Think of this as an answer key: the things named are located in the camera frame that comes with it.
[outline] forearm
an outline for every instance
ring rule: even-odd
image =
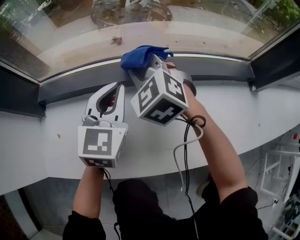
[[[89,218],[99,217],[103,177],[102,169],[85,168],[75,194],[74,211]]]
[[[229,194],[247,187],[244,168],[232,144],[203,105],[195,98],[189,99],[192,102],[189,102],[190,108],[185,115],[189,119],[196,115],[201,115],[206,119],[206,126],[203,128],[204,135],[199,142],[218,188],[220,201],[223,201]],[[197,124],[201,125],[203,121],[198,119]],[[195,132],[197,135],[200,134],[197,128]]]

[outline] window frame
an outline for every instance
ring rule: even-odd
[[[186,52],[175,53],[168,60],[189,73],[194,81],[247,82],[250,91],[261,91],[299,75],[298,42],[300,23],[255,52],[250,60]],[[125,87],[133,86],[128,74],[120,67],[120,58],[75,67],[43,82],[3,62],[0,62],[0,75],[5,76],[0,80],[2,89],[5,89],[0,110],[36,117],[45,116],[45,105],[49,103],[93,93],[112,82],[123,82]]]

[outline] debris on counter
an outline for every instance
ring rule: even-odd
[[[121,37],[112,37],[112,44],[121,45],[122,44],[122,38]]]

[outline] person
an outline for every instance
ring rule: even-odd
[[[184,84],[184,89],[189,105],[184,115],[206,119],[199,142],[212,177],[202,191],[205,204],[195,213],[199,239],[268,239],[255,208],[257,194],[247,186],[238,154],[190,88]],[[199,126],[204,123],[196,121]],[[63,240],[105,240],[99,220],[103,178],[101,168],[86,167]],[[197,239],[193,216],[176,220],[164,214],[157,194],[141,180],[121,182],[112,200],[122,240]]]

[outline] green foliage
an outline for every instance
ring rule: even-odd
[[[259,8],[265,0],[248,0],[255,8]],[[268,8],[264,15],[277,30],[284,30],[292,23],[300,20],[300,9],[291,0],[280,0],[272,9]]]
[[[34,0],[6,0],[1,5],[1,8],[4,8],[2,16],[9,19],[11,23],[18,22],[28,17],[34,6],[37,6]]]
[[[273,9],[268,9],[265,15],[271,17],[277,27],[283,30],[300,20],[300,9],[290,0],[281,0]]]
[[[0,15],[0,32],[1,33],[6,33],[6,34],[10,34],[12,30],[12,26],[9,23],[9,21]]]

